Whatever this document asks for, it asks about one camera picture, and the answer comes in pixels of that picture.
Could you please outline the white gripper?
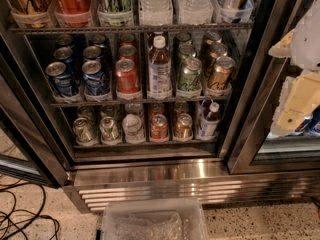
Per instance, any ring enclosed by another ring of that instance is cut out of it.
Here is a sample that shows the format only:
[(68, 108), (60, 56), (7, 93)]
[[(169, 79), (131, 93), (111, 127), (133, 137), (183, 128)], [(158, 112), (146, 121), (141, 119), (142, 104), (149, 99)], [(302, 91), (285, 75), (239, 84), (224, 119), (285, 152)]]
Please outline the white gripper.
[[(290, 57), (293, 34), (294, 30), (289, 31), (269, 49), (268, 54), (276, 58)], [(306, 71), (297, 77), (287, 76), (272, 118), (271, 133), (279, 137), (293, 133), (319, 105), (319, 72)]]

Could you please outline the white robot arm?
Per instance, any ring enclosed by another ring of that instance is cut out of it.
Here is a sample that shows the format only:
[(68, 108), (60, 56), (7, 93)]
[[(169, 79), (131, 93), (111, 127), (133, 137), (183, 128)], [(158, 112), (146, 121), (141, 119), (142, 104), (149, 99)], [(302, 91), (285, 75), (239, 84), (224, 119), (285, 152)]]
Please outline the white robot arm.
[(287, 76), (271, 124), (271, 133), (286, 136), (293, 133), (320, 105), (320, 0), (299, 20), (293, 30), (272, 46), (268, 54), (289, 58), (302, 73)]

